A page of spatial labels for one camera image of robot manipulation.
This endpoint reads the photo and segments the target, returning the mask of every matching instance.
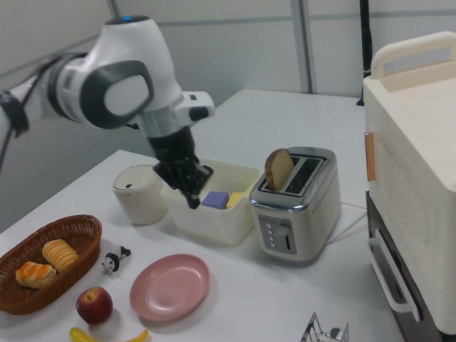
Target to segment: pastry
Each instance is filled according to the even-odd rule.
[[[42,265],[27,261],[16,271],[16,280],[22,286],[42,289],[49,284],[56,275],[57,272],[51,265]]]
[[[44,245],[43,257],[58,273],[61,273],[79,256],[69,244],[62,239],[58,239],[49,241]]]

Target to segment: panda figurine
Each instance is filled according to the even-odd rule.
[[[120,260],[131,254],[129,249],[124,246],[114,246],[109,253],[105,255],[105,262],[101,264],[105,267],[106,272],[111,275],[119,269]]]

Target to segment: banana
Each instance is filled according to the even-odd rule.
[[[70,329],[71,342],[97,342],[90,337],[83,329],[73,327]]]
[[[149,334],[149,331],[147,329],[145,329],[142,333],[140,333],[138,336],[136,336],[135,338],[132,338],[131,340],[128,340],[126,342],[143,342],[144,339],[147,337],[147,335]]]
[[[126,342],[142,342],[149,334],[149,331],[145,329],[142,333],[140,333],[135,338],[128,340]],[[98,342],[91,336],[89,336],[83,329],[73,327],[70,329],[70,338],[71,342]]]

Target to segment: red apple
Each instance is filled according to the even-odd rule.
[[[76,310],[87,323],[100,324],[113,312],[113,299],[103,287],[91,287],[78,297]]]

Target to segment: toaster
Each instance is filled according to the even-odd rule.
[[[261,249],[273,257],[310,262],[318,257],[341,212],[336,155],[323,148],[290,147],[294,168],[272,191],[263,174],[250,192]]]

